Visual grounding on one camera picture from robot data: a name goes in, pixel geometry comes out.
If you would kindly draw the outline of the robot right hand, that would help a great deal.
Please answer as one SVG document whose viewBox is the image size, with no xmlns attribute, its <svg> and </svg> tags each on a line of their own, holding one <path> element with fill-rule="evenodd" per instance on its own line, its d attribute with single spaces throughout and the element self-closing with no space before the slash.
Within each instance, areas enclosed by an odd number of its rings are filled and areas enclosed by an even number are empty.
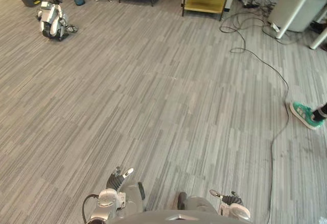
<svg viewBox="0 0 327 224">
<path fill-rule="evenodd" d="M 218 199 L 220 199 L 222 202 L 226 203 L 227 205 L 231 205 L 231 204 L 243 205 L 242 199 L 234 191 L 231 192 L 231 195 L 223 195 L 213 189 L 210 189 L 209 193 L 212 196 L 217 197 Z"/>
</svg>

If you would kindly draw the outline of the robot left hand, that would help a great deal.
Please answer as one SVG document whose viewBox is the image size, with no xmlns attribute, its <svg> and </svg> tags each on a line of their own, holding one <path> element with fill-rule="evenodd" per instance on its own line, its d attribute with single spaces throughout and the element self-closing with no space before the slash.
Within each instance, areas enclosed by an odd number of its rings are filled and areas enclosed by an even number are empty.
<svg viewBox="0 0 327 224">
<path fill-rule="evenodd" d="M 129 177 L 134 172 L 134 168 L 129 168 L 124 173 L 121 174 L 121 168 L 117 166 L 112 174 L 109 176 L 106 188 L 107 189 L 114 189 L 115 191 L 118 191 L 123 184 L 124 180 Z"/>
</svg>

